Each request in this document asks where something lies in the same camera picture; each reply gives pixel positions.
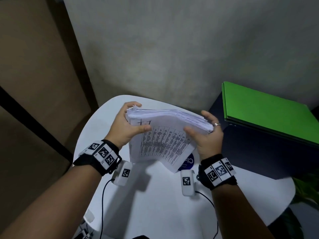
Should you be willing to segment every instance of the green folder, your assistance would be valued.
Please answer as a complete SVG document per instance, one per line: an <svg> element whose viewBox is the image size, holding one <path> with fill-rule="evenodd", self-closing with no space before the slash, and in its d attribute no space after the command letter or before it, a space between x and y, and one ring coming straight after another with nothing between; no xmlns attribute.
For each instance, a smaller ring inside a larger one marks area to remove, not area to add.
<svg viewBox="0 0 319 239"><path fill-rule="evenodd" d="M225 120L319 145L319 122L306 105L230 82L222 95Z"/></svg>

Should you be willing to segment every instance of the round tabletop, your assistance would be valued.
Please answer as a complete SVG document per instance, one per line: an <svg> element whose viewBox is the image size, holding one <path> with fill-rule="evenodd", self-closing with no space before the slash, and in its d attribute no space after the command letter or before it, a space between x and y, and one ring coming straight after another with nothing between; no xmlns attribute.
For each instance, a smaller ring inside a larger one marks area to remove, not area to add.
<svg viewBox="0 0 319 239"><path fill-rule="evenodd" d="M116 96L103 104L83 128L74 152L78 154L95 140L108 133L119 109L125 102L137 101L144 109L182 108L138 96ZM195 173L199 156L193 152ZM124 160L130 160L129 147L120 151ZM235 167L236 179L254 210L266 225L272 223L288 207L295 195L291 177L274 180ZM112 175L106 174L95 191L84 219L89 226L101 231L102 191ZM212 198L209 189L196 183L196 189ZM130 180L124 187L109 183L104 193L103 234L113 238L145 235L156 238L212 238L217 230L214 208L201 195L184 197L180 173L173 174L159 161L134 164Z"/></svg>

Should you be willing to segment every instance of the finger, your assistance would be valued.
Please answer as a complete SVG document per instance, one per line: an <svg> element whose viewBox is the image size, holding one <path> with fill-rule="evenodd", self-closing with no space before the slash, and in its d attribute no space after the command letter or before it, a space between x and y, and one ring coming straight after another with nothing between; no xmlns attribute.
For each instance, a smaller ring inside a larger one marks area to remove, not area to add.
<svg viewBox="0 0 319 239"><path fill-rule="evenodd" d="M122 108L120 109L119 113L118 114L123 114L125 115L126 113L126 110L130 107L133 107L134 105L138 106L138 107L141 107L142 104L141 103L138 103L137 101L130 101L130 102L126 102L124 103L124 105L122 106Z"/></svg>
<svg viewBox="0 0 319 239"><path fill-rule="evenodd" d="M133 136L152 130L150 125L134 126L133 128Z"/></svg>
<svg viewBox="0 0 319 239"><path fill-rule="evenodd" d="M195 132L191 127L186 126L184 127L184 131L187 135L189 135L195 142L198 142L200 134L198 132Z"/></svg>
<svg viewBox="0 0 319 239"><path fill-rule="evenodd" d="M212 124L219 123L217 117L214 116L213 114L211 114L210 112L202 111L202 115L205 116L205 118L208 118L209 120L211 120ZM221 131L221 127L220 126L214 126L214 131Z"/></svg>

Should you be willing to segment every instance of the wrist strap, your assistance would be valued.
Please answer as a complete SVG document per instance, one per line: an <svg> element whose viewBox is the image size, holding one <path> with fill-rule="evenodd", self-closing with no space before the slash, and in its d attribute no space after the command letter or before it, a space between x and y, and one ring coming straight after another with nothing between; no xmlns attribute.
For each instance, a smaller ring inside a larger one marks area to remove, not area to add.
<svg viewBox="0 0 319 239"><path fill-rule="evenodd" d="M106 173L113 173L121 161L119 148L109 140L101 140L95 141L84 149L73 164L91 165L101 176L104 176Z"/></svg>
<svg viewBox="0 0 319 239"><path fill-rule="evenodd" d="M210 190L224 184L236 185L235 173L228 159L221 154L204 159L198 166L199 181Z"/></svg>

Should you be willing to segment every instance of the round sticker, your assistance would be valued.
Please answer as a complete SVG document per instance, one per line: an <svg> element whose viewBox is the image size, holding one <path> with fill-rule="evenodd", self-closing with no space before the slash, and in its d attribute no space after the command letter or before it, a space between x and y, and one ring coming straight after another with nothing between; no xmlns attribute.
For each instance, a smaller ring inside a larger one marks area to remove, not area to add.
<svg viewBox="0 0 319 239"><path fill-rule="evenodd" d="M181 167L178 169L178 171L191 169L193 165L194 165L194 156L193 154L190 154L188 158L184 161L184 163L181 165Z"/></svg>

